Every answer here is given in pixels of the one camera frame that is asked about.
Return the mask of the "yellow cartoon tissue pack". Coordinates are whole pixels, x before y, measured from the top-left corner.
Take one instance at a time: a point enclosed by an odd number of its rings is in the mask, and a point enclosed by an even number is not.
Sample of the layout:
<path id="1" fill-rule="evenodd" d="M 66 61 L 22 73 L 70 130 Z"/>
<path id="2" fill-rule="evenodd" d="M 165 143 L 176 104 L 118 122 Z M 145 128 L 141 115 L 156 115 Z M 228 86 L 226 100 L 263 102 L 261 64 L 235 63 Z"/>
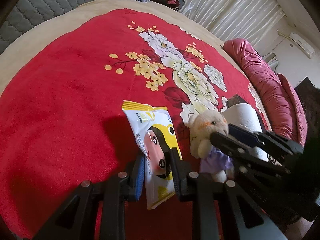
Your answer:
<path id="1" fill-rule="evenodd" d="M 175 194 L 169 151 L 178 146 L 167 107 L 125 100 L 121 106 L 145 155 L 145 188 L 148 210 L 155 209 Z"/>

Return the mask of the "white paper towel roll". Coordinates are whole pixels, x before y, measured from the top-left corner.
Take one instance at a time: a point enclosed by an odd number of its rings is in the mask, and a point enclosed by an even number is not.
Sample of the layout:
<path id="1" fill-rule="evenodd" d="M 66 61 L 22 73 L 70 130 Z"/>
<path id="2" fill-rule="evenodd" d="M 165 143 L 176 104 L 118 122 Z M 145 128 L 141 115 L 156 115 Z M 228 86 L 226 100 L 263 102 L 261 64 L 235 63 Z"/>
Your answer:
<path id="1" fill-rule="evenodd" d="M 248 132 L 262 132 L 256 110 L 247 103 L 239 103 L 222 112 L 228 124 L 238 126 Z"/>

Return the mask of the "pink quilt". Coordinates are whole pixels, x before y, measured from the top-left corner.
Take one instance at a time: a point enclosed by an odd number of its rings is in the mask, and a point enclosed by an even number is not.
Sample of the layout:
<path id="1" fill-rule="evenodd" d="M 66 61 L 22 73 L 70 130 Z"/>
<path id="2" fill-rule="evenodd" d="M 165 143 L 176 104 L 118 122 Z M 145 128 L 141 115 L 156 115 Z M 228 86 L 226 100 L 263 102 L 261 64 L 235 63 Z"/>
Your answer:
<path id="1" fill-rule="evenodd" d="M 245 39 L 228 40 L 223 49 L 258 93 L 272 131 L 304 146 L 308 123 L 300 99 L 287 78 L 275 73 Z"/>

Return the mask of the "dark shallow box tray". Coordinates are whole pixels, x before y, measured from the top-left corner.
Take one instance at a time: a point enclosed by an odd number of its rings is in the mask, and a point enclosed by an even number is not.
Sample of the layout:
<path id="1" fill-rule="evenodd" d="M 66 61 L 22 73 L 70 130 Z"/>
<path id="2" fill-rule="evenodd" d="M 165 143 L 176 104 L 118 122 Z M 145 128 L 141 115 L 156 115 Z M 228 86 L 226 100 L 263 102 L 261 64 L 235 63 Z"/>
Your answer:
<path id="1" fill-rule="evenodd" d="M 234 95 L 233 97 L 231 97 L 230 99 L 227 100 L 226 102 L 226 106 L 227 109 L 232 107 L 233 105 L 239 104 L 239 103 L 247 103 L 243 98 L 241 98 L 239 95 Z M 259 112 L 256 110 L 260 125 L 261 125 L 261 129 L 263 130 L 262 132 L 266 131 L 266 126 L 264 124 L 264 120 L 263 117 L 259 114 Z"/>

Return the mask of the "red floral blanket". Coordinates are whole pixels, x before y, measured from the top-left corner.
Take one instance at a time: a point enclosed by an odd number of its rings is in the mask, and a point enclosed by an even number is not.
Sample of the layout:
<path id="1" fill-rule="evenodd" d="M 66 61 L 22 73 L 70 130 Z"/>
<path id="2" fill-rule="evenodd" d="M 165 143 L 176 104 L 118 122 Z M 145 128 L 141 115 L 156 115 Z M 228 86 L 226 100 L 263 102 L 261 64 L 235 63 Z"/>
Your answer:
<path id="1" fill-rule="evenodd" d="M 31 238 L 83 181 L 101 182 L 139 148 L 122 111 L 130 100 L 166 107 L 194 166 L 187 117 L 240 95 L 256 110 L 248 79 L 214 47 L 179 26 L 119 9 L 62 35 L 35 55 L 1 95 L 1 216 Z"/>

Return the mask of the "white curtain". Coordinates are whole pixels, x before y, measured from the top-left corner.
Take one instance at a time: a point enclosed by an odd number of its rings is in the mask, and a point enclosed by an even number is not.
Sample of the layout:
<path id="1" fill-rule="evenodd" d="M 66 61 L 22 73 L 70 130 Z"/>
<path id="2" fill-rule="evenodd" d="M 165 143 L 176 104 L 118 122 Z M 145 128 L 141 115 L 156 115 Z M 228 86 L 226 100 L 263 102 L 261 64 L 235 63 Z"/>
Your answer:
<path id="1" fill-rule="evenodd" d="M 284 17 L 276 0 L 184 0 L 181 14 L 222 41 L 259 43 Z"/>

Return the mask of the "black wall television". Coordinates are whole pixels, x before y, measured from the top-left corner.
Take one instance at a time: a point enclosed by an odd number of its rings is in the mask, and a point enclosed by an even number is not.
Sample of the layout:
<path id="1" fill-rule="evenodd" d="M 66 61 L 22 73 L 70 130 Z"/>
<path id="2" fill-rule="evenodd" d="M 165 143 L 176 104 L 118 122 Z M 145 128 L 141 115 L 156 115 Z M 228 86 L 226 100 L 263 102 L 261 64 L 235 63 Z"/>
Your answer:
<path id="1" fill-rule="evenodd" d="M 296 85 L 295 91 L 303 106 L 311 106 L 313 102 L 319 103 L 319 88 L 308 77 Z"/>

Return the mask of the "wall air conditioner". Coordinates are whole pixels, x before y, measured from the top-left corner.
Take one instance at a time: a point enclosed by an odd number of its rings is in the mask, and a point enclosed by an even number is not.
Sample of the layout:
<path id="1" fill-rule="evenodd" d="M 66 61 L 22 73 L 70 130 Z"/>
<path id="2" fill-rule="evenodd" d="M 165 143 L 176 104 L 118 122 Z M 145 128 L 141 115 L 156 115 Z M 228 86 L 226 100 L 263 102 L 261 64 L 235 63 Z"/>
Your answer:
<path id="1" fill-rule="evenodd" d="M 304 40 L 301 36 L 299 36 L 294 31 L 290 33 L 289 38 L 309 59 L 312 58 L 315 50 L 308 42 L 306 42 L 306 40 Z"/>

